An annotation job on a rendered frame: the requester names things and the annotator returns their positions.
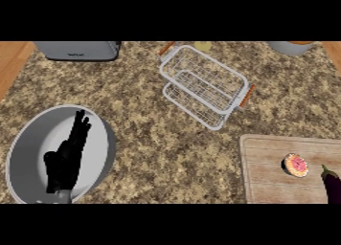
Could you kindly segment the grey pot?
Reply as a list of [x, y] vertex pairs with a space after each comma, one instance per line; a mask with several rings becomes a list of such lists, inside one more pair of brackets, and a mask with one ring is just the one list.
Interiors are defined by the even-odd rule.
[[314, 42], [268, 41], [271, 49], [283, 55], [299, 56], [314, 46]]

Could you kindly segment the purple eggplant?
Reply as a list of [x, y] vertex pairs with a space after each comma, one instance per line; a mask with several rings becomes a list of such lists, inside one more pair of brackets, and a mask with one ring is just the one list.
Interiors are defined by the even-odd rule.
[[323, 167], [323, 185], [329, 204], [341, 204], [341, 178], [337, 174]]

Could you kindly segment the grey oval bowl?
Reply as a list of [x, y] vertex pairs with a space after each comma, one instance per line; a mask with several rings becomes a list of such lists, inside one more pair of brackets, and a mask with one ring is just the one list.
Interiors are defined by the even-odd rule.
[[75, 114], [81, 110], [85, 111], [91, 128], [85, 139], [78, 182], [72, 190], [73, 202], [100, 185], [110, 172], [116, 157], [116, 137], [109, 123], [79, 105], [63, 104], [48, 108], [23, 126], [7, 154], [5, 181], [19, 204], [57, 202], [56, 195], [47, 193], [44, 154], [57, 151], [59, 145], [69, 138]]

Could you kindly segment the can with pink end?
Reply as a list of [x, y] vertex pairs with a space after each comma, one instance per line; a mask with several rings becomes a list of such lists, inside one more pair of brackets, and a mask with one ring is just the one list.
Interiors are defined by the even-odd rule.
[[293, 177], [302, 178], [308, 174], [308, 164], [301, 156], [289, 153], [281, 161], [281, 168], [286, 174]]

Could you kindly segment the grey toaster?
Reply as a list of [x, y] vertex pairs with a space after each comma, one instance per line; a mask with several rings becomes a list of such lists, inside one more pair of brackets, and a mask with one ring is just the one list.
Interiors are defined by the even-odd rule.
[[35, 41], [48, 60], [112, 61], [119, 55], [119, 41]]

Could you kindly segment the pale wooden cutting board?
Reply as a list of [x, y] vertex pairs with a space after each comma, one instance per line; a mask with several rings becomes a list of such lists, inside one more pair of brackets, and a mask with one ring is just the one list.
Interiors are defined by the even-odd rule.
[[[246, 134], [240, 137], [246, 201], [253, 204], [324, 204], [323, 166], [341, 177], [341, 140]], [[298, 178], [281, 169], [289, 153], [308, 164]]]

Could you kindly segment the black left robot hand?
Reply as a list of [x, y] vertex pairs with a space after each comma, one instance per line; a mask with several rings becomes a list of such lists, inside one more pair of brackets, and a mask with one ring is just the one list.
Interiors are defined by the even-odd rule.
[[47, 193], [72, 190], [76, 185], [90, 128], [91, 124], [88, 123], [85, 111], [79, 110], [75, 114], [67, 139], [60, 143], [56, 151], [48, 151], [44, 154], [48, 176]]

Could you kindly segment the pale yellow fruit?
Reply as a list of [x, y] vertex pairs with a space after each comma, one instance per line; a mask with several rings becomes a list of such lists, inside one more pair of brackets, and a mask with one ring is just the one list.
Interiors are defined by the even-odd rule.
[[212, 47], [212, 42], [211, 41], [196, 41], [194, 42], [194, 48], [199, 51], [208, 52], [211, 50]]

